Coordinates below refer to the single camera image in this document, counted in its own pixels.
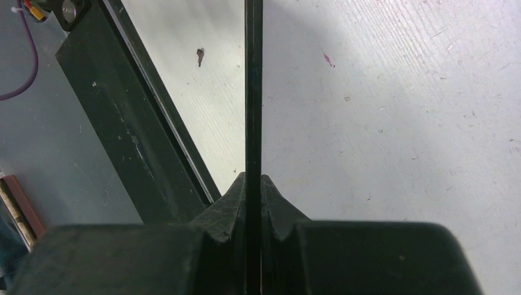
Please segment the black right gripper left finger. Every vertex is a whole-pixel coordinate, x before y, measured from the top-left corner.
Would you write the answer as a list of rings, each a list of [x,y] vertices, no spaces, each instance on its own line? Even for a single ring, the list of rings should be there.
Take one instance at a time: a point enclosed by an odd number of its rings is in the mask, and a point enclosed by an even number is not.
[[[243,294],[245,174],[191,222],[62,226],[9,294]]]

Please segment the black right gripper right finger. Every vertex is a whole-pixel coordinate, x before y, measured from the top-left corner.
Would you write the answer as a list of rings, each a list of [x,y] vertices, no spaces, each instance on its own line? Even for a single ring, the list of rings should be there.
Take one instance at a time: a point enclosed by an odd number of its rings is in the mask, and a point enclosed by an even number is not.
[[[424,222],[313,221],[262,177],[264,294],[481,294],[458,243]]]

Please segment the black framed whiteboard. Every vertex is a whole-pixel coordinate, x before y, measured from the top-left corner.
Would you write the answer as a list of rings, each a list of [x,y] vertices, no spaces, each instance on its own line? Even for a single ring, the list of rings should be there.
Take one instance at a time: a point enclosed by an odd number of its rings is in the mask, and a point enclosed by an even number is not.
[[[245,293],[262,289],[261,156],[263,0],[245,2]]]

